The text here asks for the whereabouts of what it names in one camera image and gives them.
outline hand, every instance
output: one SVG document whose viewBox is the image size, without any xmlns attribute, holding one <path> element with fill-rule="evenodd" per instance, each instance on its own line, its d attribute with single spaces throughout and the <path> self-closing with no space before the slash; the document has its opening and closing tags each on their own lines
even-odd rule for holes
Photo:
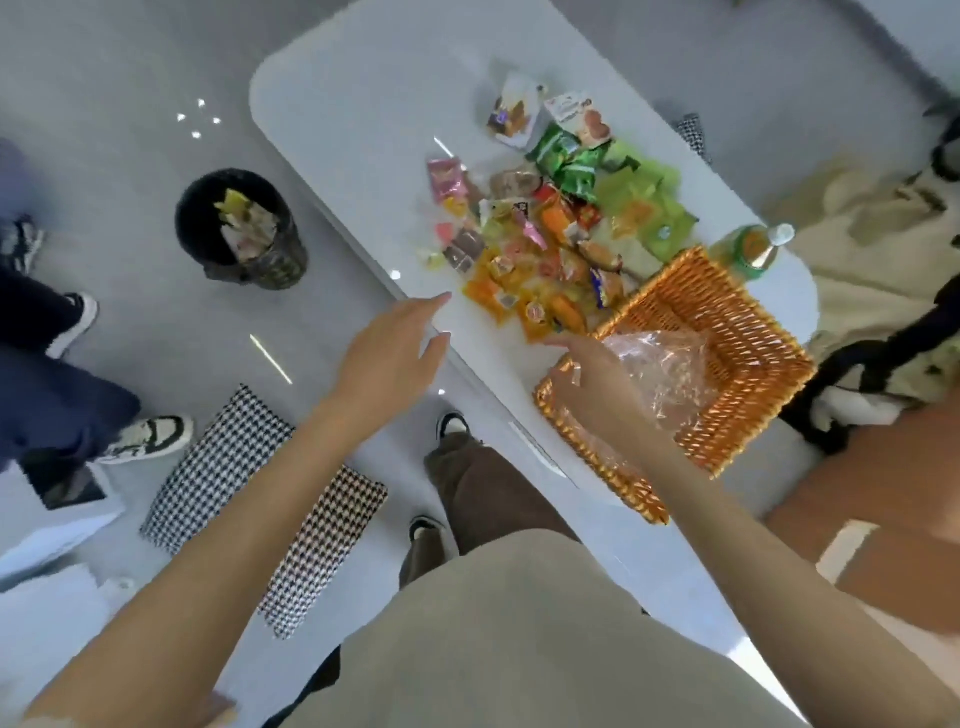
<svg viewBox="0 0 960 728">
<path fill-rule="evenodd" d="M 363 441 L 416 402 L 444 361 L 450 334 L 434 336 L 420 356 L 420 342 L 434 314 L 450 300 L 410 299 L 377 316 L 353 339 L 331 397 L 356 418 Z"/>
<path fill-rule="evenodd" d="M 550 378 L 557 404 L 587 432 L 626 457 L 639 430 L 656 430 L 643 415 L 636 388 L 615 353 L 590 336 L 571 333 L 550 336 L 543 343 L 563 347 L 580 365 L 579 385 L 573 383 L 572 371 L 554 369 Z"/>
</svg>

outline bottle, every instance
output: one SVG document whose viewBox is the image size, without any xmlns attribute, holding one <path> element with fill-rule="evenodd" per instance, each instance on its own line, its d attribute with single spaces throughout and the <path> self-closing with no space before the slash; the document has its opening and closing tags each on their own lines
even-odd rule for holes
<svg viewBox="0 0 960 728">
<path fill-rule="evenodd" d="M 756 280 L 770 269 L 779 248 L 797 232 L 792 225 L 748 225 L 735 230 L 709 249 L 710 257 L 743 280 Z"/>
</svg>

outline clear plastic bag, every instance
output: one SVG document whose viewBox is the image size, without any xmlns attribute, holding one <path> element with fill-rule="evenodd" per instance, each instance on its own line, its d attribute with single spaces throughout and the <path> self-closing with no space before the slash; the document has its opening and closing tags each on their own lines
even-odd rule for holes
<svg viewBox="0 0 960 728">
<path fill-rule="evenodd" d="M 643 331 L 608 336 L 604 346 L 615 353 L 630 374 L 645 413 L 660 429 L 676 436 L 695 426 L 700 413 L 716 398 L 707 378 L 707 339 L 695 331 Z M 573 383 L 580 367 L 573 364 Z M 636 471 L 605 442 L 587 432 L 564 410 L 564 422 L 608 467 Z"/>
</svg>

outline houndstooth fabric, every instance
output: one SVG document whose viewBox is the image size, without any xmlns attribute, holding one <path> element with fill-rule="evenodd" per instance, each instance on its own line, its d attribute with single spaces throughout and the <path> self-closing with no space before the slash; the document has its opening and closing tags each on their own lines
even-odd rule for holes
<svg viewBox="0 0 960 728">
<path fill-rule="evenodd" d="M 140 535 L 170 554 L 177 553 L 293 432 L 242 385 L 167 478 Z M 258 611 L 279 638 L 290 637 L 303 624 L 386 499 L 382 483 L 346 466 L 333 478 L 260 602 Z"/>
<path fill-rule="evenodd" d="M 690 149 L 700 155 L 707 164 L 713 164 L 713 160 L 707 153 L 707 139 L 704 136 L 704 124 L 700 120 L 699 113 L 689 113 L 670 126 L 683 141 L 690 145 Z"/>
</svg>

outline pants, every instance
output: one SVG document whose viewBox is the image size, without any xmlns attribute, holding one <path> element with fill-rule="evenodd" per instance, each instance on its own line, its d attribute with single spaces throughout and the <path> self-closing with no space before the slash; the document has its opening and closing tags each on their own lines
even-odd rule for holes
<svg viewBox="0 0 960 728">
<path fill-rule="evenodd" d="M 66 298 L 0 268 L 0 470 L 11 460 L 79 467 L 140 411 L 123 387 L 45 355 L 78 321 Z"/>
<path fill-rule="evenodd" d="M 450 530 L 461 555 L 518 531 L 546 529 L 580 543 L 563 516 L 513 465 L 466 433 L 444 437 L 424 459 L 430 482 L 440 493 Z M 427 531 L 411 544 L 400 567 L 400 589 L 446 562 L 439 531 Z M 340 647 L 326 658 L 293 705 L 268 720 L 278 728 L 313 692 L 340 677 Z"/>
</svg>

